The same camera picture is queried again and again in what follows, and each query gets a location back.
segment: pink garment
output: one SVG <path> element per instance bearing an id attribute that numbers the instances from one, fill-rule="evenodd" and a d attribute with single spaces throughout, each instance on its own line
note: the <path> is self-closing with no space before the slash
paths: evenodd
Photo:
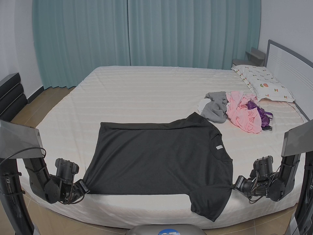
<path id="1" fill-rule="evenodd" d="M 226 93 L 228 100 L 226 114 L 231 122 L 240 129 L 249 133 L 259 133 L 262 130 L 262 120 L 257 108 L 248 110 L 247 103 L 251 100 L 258 104 L 256 95 L 244 92 Z"/>

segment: floral pillowcase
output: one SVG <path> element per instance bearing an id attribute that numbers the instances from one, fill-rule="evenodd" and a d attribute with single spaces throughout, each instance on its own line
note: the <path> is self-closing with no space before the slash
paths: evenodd
<path id="1" fill-rule="evenodd" d="M 277 81 L 266 67 L 237 65 L 232 68 L 246 83 L 260 101 L 267 98 L 273 101 L 293 102 L 291 92 Z"/>

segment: black t-shirt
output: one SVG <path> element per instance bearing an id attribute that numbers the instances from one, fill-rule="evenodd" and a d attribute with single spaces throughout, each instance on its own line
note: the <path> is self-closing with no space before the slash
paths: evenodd
<path id="1" fill-rule="evenodd" d="M 233 163 L 219 130 L 193 113 L 172 123 L 101 123 L 84 180 L 90 194 L 187 194 L 212 221 L 226 206 Z"/>

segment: t-shirt sleeve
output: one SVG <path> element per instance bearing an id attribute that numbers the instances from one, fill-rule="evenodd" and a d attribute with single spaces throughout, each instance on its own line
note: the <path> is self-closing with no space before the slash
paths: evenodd
<path id="1" fill-rule="evenodd" d="M 231 189 L 225 185 L 205 186 L 188 193 L 191 211 L 204 216 L 213 222 L 224 210 Z"/>

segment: pile of clothes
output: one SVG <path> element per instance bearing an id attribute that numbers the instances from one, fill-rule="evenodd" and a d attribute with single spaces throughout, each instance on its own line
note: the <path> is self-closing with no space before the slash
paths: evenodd
<path id="1" fill-rule="evenodd" d="M 257 104 L 257 97 L 252 93 L 209 92 L 199 102 L 198 111 L 202 117 L 214 123 L 224 123 L 229 117 L 234 125 L 249 133 L 272 130 L 269 121 L 273 119 L 273 114 Z"/>

